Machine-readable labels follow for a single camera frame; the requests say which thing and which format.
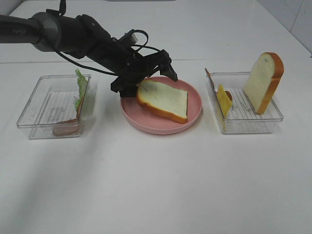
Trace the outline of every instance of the bread crust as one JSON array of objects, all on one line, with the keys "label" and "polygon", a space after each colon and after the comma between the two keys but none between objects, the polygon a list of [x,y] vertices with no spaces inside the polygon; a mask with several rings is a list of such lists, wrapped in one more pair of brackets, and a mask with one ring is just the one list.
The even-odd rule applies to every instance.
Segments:
[{"label": "bread crust", "polygon": [[273,52],[265,52],[264,54],[269,54],[272,59],[274,60],[274,63],[275,63],[275,72],[273,74],[273,76],[271,77],[271,83],[261,101],[261,104],[258,108],[258,110],[256,110],[256,113],[257,114],[263,114],[266,109],[267,109],[267,106],[268,104],[270,103],[272,97],[273,97],[273,94],[274,92],[276,91],[277,89],[277,86],[282,78],[282,75],[284,74],[284,64],[281,60],[281,58],[276,54],[276,53],[273,53]]},{"label": "bread crust", "polygon": [[161,110],[161,109],[151,105],[148,102],[142,101],[140,99],[139,93],[136,93],[136,102],[138,103],[139,106],[150,111],[151,113],[153,113],[155,115],[169,118],[169,119],[176,121],[178,123],[186,123],[186,121],[187,121],[187,118],[182,118],[180,116],[175,115],[174,113]]}]

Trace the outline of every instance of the clear plastic container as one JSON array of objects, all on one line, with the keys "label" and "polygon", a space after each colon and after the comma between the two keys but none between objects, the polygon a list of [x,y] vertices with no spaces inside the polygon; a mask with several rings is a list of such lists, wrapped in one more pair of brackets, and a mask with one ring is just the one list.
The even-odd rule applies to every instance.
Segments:
[{"label": "clear plastic container", "polygon": [[[279,122],[283,121],[283,115],[273,100],[271,100],[264,114],[255,113],[242,89],[250,72],[209,73],[207,69],[205,70],[209,81],[208,94],[222,133],[272,133]],[[229,91],[233,98],[233,105],[227,116],[223,116],[216,97],[219,84],[222,84],[224,90]]]},{"label": "clear plastic container", "polygon": [[91,76],[88,80],[83,103],[77,111],[79,99],[77,75],[42,76],[39,78],[18,121],[29,139],[78,137],[83,131]]}]

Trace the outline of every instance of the white bread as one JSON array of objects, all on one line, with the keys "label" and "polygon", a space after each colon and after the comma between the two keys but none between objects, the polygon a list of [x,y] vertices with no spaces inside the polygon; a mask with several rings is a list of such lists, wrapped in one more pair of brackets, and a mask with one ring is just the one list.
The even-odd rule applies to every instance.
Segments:
[{"label": "white bread", "polygon": [[284,65],[276,53],[263,53],[253,65],[243,91],[257,114],[263,114],[284,73]]},{"label": "white bread", "polygon": [[187,96],[185,90],[170,85],[143,80],[137,89],[137,103],[150,112],[179,123],[187,121]]}]

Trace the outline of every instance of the cheese slice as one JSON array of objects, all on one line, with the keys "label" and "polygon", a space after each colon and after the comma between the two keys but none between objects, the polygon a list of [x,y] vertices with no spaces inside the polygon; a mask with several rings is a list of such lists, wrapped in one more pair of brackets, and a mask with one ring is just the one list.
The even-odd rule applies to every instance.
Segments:
[{"label": "cheese slice", "polygon": [[227,95],[227,93],[224,91],[223,85],[220,84],[218,86],[218,91],[216,93],[216,97],[218,99],[218,102],[221,106],[221,111],[223,113],[223,116],[226,117],[228,115],[228,112],[232,106],[232,101]]}]

